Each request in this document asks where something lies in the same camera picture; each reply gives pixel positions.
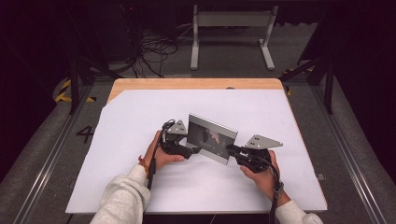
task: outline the white board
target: white board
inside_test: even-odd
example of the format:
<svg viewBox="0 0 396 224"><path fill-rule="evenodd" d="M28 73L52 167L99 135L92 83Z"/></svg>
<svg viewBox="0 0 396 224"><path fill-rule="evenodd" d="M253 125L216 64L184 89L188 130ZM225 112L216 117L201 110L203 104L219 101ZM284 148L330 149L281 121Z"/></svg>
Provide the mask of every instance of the white board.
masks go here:
<svg viewBox="0 0 396 224"><path fill-rule="evenodd" d="M182 119L187 125L190 113L237 130L238 146L253 134L282 142L283 147L273 151L285 191L304 210L327 210L282 90L136 90L122 92L103 109L66 213L95 213L107 183L129 173L155 132L169 119ZM146 213L262 213L270 208L271 202L234 158L223 165L192 155L157 172Z"/></svg>

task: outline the person's right hand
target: person's right hand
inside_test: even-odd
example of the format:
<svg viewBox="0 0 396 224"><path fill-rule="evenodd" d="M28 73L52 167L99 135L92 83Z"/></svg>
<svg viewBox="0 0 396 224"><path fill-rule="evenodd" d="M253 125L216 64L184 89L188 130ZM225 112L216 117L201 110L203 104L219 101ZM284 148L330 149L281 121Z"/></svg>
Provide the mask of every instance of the person's right hand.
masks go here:
<svg viewBox="0 0 396 224"><path fill-rule="evenodd" d="M271 156L271 162L273 166L276 168L276 171L280 177L280 172L279 172L279 167L277 166L276 163L276 155L273 150L269 150L270 156ZM244 172L245 176L248 178L252 179L255 183L257 188L263 192L269 200L274 199L275 195L275 190L274 190L274 185L275 185L275 179L272 174L271 168L268 168L264 172L260 172L257 174L254 174L250 169L248 169L246 166L242 165L241 166L241 171ZM283 191L278 198L277 205L280 206L284 203L287 203L290 201L289 196L286 194L285 191Z"/></svg>

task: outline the person's left hand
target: person's left hand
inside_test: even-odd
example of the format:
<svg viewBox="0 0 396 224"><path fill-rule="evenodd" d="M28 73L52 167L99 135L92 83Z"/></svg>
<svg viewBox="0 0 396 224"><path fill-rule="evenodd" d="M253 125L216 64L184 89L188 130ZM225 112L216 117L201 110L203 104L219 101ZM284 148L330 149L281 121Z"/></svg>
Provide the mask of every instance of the person's left hand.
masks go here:
<svg viewBox="0 0 396 224"><path fill-rule="evenodd" d="M151 162L152 153L154 152L155 145L157 144L158 138L160 137L161 131L157 131L155 133L155 137L152 140L151 144L148 146L148 150L144 157L145 164L149 167ZM157 148L157 152L155 153L156 160L156 170L160 170L165 166L166 163L175 162L175 161L184 161L184 157L180 155L169 155L163 151L161 146Z"/></svg>

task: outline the gray carpet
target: gray carpet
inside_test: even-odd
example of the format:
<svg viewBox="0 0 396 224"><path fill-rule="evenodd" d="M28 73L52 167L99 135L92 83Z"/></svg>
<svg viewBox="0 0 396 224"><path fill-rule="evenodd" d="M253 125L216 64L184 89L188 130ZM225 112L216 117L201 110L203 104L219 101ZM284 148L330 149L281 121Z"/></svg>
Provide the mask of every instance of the gray carpet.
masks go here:
<svg viewBox="0 0 396 224"><path fill-rule="evenodd" d="M200 38L198 70L190 70L191 41L184 39L178 43L177 53L170 55L163 63L162 74L166 77L279 77L284 70L296 66L314 29L315 25L286 25L274 28L269 50L276 66L275 71L268 71L265 68L257 43L260 30L247 29L240 35L223 29L204 30ZM148 58L156 57L158 55L148 55ZM155 71L160 69L158 64L152 67ZM143 69L148 77L155 77L147 67L143 66ZM123 75L134 76L131 70ZM326 122L326 115L320 110L312 87L303 82L304 77L304 75L298 76L287 85L292 92L289 96L290 105L314 168L318 174L325 176L325 179L320 180L320 185L329 210L318 215L324 223L372 223L337 149L334 136ZM92 140L92 137L89 137L88 142L84 143L85 136L76 134L87 126L91 126L92 132L94 131L111 85L112 82L106 77L99 77L95 82L90 96L96 97L97 100L83 105L28 223L66 223L70 218L64 210ZM393 212L396 207L395 185L376 159L337 83L334 86L332 106L333 116L364 173L384 217L388 223L396 223L396 215ZM30 187L34 184L35 177L68 118L69 109L70 103L58 103L1 183L0 223L12 223L18 214ZM92 215L75 215L70 218L69 223L89 223L91 218ZM205 217L193 218L195 221L207 220ZM239 218L245 218L252 223L265 223L265 220L258 220L257 217ZM172 223L186 223L189 220L191 217L174 217ZM202 223L209 224L210 220L212 218ZM240 222L235 217L216 217L212 223Z"/></svg>

